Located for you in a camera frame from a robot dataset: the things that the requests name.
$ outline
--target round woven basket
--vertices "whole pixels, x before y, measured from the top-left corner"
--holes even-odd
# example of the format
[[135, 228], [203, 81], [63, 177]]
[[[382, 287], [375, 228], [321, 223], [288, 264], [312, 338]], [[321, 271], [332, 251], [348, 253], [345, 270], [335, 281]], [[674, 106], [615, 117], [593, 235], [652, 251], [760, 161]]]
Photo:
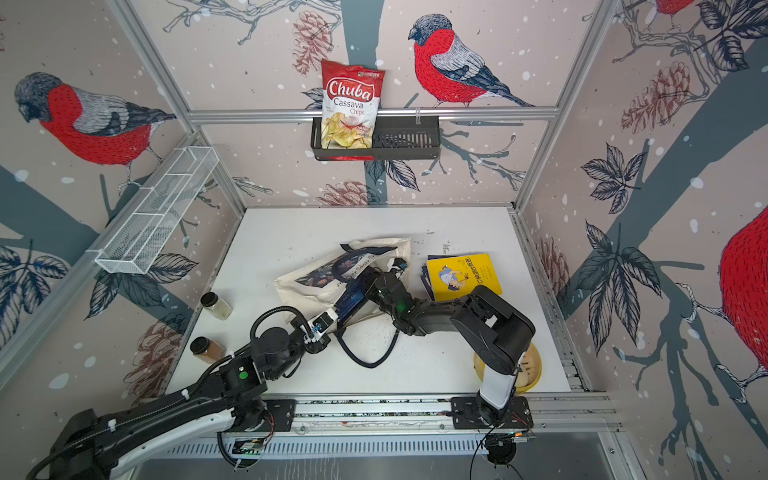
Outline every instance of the round woven basket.
[[[482, 381], [483, 374], [485, 373], [485, 363], [480, 360], [477, 353], [472, 357], [472, 361], [475, 364], [475, 372]], [[523, 393], [532, 389], [541, 378], [541, 357], [533, 343], [523, 355], [523, 361], [520, 366], [522, 371], [518, 374], [515, 387], [517, 387], [518, 393]]]

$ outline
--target book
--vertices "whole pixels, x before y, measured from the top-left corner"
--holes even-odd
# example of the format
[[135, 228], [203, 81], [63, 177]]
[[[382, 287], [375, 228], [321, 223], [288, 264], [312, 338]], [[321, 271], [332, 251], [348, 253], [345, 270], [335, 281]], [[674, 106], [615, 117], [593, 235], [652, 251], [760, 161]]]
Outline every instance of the book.
[[427, 272], [438, 302], [468, 295], [477, 285], [485, 285], [494, 293], [502, 294], [502, 286], [487, 253], [427, 260]]

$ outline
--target white mesh shelf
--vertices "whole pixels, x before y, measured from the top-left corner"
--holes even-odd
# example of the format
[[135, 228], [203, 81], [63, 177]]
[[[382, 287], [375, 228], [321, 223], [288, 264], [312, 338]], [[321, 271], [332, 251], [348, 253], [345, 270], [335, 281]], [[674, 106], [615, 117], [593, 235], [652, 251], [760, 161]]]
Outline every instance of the white mesh shelf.
[[212, 147], [186, 147], [99, 253], [109, 273], [146, 273], [219, 163]]

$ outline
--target black jar lid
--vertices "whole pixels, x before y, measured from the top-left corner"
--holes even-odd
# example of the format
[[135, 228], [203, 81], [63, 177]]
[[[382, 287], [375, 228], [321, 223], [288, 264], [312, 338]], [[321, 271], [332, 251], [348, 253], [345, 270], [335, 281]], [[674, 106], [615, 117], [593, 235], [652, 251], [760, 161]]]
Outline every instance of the black jar lid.
[[219, 296], [213, 292], [204, 293], [203, 296], [200, 297], [200, 303], [207, 307], [214, 306], [218, 300]]
[[204, 336], [198, 336], [196, 339], [192, 340], [192, 343], [190, 344], [190, 350], [195, 355], [200, 355], [208, 350], [209, 345], [209, 339], [205, 338]]

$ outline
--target glass jar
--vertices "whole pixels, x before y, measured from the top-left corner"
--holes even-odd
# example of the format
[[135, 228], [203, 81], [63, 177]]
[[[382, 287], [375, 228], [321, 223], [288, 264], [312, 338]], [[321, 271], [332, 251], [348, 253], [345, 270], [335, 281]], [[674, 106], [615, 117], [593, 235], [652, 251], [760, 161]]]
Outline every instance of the glass jar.
[[215, 363], [217, 360], [221, 360], [227, 354], [225, 349], [220, 343], [214, 342], [204, 336], [198, 336], [190, 343], [190, 350], [198, 358], [208, 363]]
[[200, 303], [219, 320], [226, 320], [232, 313], [232, 307], [216, 293], [208, 292], [200, 298]]

